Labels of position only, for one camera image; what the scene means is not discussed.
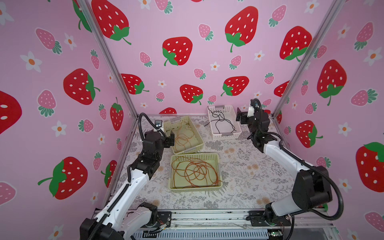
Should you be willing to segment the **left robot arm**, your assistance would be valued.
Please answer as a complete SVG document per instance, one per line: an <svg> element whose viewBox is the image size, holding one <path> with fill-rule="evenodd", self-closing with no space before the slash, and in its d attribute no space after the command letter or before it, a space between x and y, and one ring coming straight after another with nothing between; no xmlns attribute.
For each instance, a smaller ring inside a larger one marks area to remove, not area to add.
<svg viewBox="0 0 384 240"><path fill-rule="evenodd" d="M143 203L132 213L129 213L129 208L158 170L164 149L175 145L175 134L168 136L161 120L151 122L153 129L144 133L142 118L149 120L149 117L145 113L138 117L142 151L127 167L127 179L112 200L95 218L83 221L80 226L82 240L130 240L142 226L152 226L157 222L157 206Z"/></svg>

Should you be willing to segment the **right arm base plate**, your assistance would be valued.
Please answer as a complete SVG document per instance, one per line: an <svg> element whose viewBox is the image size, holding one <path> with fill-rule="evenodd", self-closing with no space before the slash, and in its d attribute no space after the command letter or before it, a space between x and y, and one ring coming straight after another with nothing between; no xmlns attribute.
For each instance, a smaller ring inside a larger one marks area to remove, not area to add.
<svg viewBox="0 0 384 240"><path fill-rule="evenodd" d="M253 227L290 227L291 221L288 216L276 216L265 211L249 211L246 221L250 221Z"/></svg>

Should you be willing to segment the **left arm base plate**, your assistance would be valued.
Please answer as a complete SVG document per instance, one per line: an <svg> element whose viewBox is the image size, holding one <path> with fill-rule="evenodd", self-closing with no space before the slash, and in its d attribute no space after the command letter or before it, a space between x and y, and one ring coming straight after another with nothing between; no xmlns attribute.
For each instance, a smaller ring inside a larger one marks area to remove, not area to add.
<svg viewBox="0 0 384 240"><path fill-rule="evenodd" d="M172 222L171 211L158 211L155 217L152 217L150 222L141 226L141 228L156 229L166 224L166 227L170 227Z"/></svg>

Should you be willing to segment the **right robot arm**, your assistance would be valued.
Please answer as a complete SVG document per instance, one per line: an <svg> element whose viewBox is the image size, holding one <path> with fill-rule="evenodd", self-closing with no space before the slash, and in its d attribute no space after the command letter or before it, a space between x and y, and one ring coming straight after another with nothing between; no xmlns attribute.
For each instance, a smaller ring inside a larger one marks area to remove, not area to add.
<svg viewBox="0 0 384 240"><path fill-rule="evenodd" d="M247 125L250 131L248 139L252 141L255 148L277 161L295 178L290 195L266 205L263 214L266 223L278 224L283 217L292 218L307 212L329 221L337 220L342 216L344 212L342 193L329 177L328 170L300 159L284 147L283 138L279 134L268 131L270 119L258 99L250 101L247 112L238 110L236 120L242 125ZM316 207L333 200L332 193L336 193L337 197L336 213L327 216L316 211Z"/></svg>

